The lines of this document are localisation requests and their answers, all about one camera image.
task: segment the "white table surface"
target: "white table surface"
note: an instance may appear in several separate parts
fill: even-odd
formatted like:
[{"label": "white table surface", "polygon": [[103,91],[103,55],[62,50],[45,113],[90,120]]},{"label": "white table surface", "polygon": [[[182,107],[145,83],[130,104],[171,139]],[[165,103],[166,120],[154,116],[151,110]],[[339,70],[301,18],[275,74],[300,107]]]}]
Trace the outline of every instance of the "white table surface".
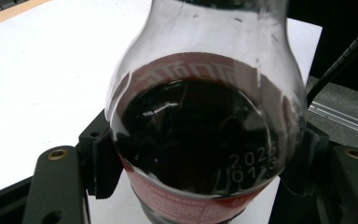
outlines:
[{"label": "white table surface", "polygon": [[[34,172],[38,156],[74,146],[104,107],[119,58],[150,0],[53,0],[0,23],[0,189]],[[289,20],[307,81],[322,28]],[[277,178],[232,223],[268,223]],[[92,223],[148,223],[123,173],[108,200],[89,197]]]}]

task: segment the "brass screw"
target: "brass screw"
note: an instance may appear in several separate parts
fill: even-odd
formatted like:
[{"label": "brass screw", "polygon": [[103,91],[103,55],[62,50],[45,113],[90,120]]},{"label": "brass screw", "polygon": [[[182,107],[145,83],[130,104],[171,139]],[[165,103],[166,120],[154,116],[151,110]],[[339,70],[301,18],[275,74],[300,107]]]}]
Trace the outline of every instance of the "brass screw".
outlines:
[{"label": "brass screw", "polygon": [[68,150],[66,149],[57,149],[48,154],[48,159],[51,161],[60,160],[68,155]]},{"label": "brass screw", "polygon": [[349,157],[352,157],[352,158],[358,160],[358,150],[356,150],[356,149],[352,149],[352,148],[346,149],[345,154],[347,154],[347,156],[349,156]]}]

